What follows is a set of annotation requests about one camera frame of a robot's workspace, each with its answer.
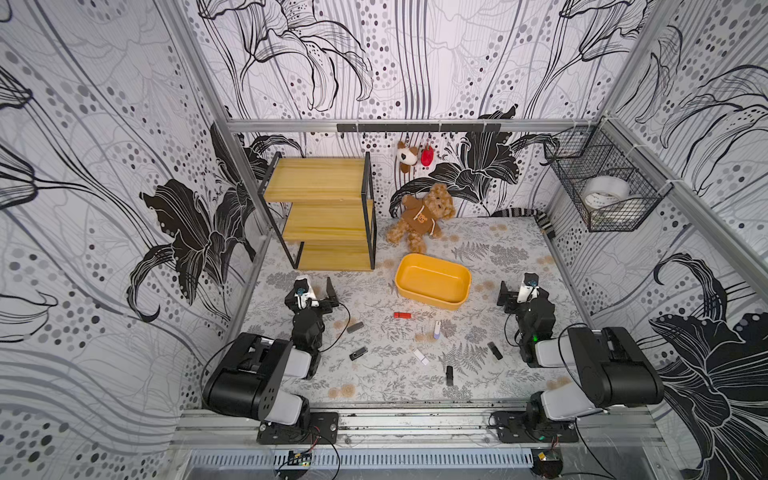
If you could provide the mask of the grey usb flash drive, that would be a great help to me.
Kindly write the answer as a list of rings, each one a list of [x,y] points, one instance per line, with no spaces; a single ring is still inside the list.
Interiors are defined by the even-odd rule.
[[[348,326],[346,328],[346,332],[347,333],[353,333],[353,332],[356,332],[356,331],[362,329],[363,327],[364,327],[364,323],[363,322],[357,322],[357,323],[354,323],[354,324],[351,324],[350,326]]]

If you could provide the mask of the black silver swivel usb drive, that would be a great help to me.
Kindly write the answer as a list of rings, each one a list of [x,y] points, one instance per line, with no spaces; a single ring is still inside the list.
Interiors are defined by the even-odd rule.
[[[357,360],[357,359],[361,358],[361,357],[362,357],[363,355],[365,355],[367,352],[368,352],[368,349],[367,349],[366,347],[361,347],[361,348],[359,348],[359,349],[357,349],[357,350],[353,351],[353,352],[352,352],[352,353],[349,355],[349,359],[350,359],[351,361],[355,361],[355,360]]]

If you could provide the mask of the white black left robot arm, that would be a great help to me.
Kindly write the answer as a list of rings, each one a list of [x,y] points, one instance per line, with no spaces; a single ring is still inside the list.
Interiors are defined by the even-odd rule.
[[[312,378],[323,348],[323,316],[340,306],[331,279],[318,297],[307,276],[300,275],[285,297],[293,313],[289,339],[241,333],[232,342],[202,389],[203,404],[226,415],[289,427],[310,423],[309,401],[281,389],[284,378]]]

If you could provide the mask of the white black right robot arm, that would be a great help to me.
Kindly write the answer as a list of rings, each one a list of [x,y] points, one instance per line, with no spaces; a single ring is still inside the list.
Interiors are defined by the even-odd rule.
[[[562,387],[529,398],[521,420],[526,428],[569,426],[610,407],[663,400],[660,374],[625,328],[595,330],[579,322],[555,334],[555,305],[536,274],[527,273],[516,290],[502,283],[497,305],[517,323],[516,334],[505,340],[522,361],[531,368],[562,368],[570,378]]]

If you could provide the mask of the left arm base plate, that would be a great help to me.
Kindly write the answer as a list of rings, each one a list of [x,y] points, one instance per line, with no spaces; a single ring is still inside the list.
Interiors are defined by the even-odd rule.
[[[293,425],[263,422],[259,427],[260,445],[334,445],[339,427],[338,412],[310,412]]]

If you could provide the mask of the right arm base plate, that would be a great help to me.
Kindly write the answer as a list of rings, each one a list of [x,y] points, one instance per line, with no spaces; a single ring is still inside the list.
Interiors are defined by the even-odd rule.
[[[560,445],[578,443],[574,422],[531,419],[519,411],[496,411],[490,414],[488,426],[503,444],[541,443]]]

